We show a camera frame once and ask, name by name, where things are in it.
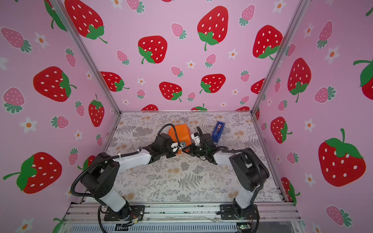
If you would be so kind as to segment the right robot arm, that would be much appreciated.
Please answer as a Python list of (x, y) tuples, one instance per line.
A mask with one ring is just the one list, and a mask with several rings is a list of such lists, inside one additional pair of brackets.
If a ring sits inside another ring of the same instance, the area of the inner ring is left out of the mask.
[(182, 149), (193, 157), (204, 158), (215, 165), (232, 166), (241, 185), (238, 195), (233, 200), (236, 216), (254, 209), (254, 201), (265, 181), (270, 177), (269, 170), (251, 148), (229, 149), (216, 146), (209, 134), (195, 133), (194, 142)]

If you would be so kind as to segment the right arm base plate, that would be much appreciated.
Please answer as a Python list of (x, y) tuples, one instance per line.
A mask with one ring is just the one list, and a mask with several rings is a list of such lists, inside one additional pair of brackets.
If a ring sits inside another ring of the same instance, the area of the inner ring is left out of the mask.
[(260, 219), (258, 208), (255, 204), (241, 209), (238, 205), (222, 204), (217, 212), (223, 220), (258, 220)]

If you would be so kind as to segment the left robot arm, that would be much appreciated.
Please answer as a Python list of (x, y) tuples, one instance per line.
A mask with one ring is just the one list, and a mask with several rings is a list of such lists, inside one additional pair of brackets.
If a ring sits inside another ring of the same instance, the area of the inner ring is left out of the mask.
[(124, 170), (156, 162), (163, 156), (174, 157), (185, 147), (185, 142), (174, 142), (171, 136), (159, 134), (152, 144), (139, 147), (135, 152), (116, 156), (100, 153), (77, 181), (89, 191), (92, 198), (106, 206), (108, 211), (125, 219), (130, 215), (131, 207), (114, 188), (117, 175)]

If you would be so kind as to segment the orange wrapping paper sheet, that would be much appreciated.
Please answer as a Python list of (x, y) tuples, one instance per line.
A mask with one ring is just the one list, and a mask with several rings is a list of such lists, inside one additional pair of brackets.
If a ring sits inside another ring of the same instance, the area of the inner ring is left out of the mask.
[(176, 131), (171, 127), (167, 133), (167, 135), (171, 137), (173, 143), (185, 141), (187, 146), (192, 144), (190, 129), (186, 124), (177, 125), (175, 126), (175, 129)]

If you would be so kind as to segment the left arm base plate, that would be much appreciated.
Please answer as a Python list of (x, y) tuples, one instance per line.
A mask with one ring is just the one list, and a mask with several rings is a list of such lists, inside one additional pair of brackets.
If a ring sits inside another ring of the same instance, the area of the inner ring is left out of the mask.
[(107, 208), (104, 221), (113, 222), (130, 222), (130, 221), (142, 221), (145, 212), (144, 205), (125, 205), (121, 210), (115, 212), (110, 207)]

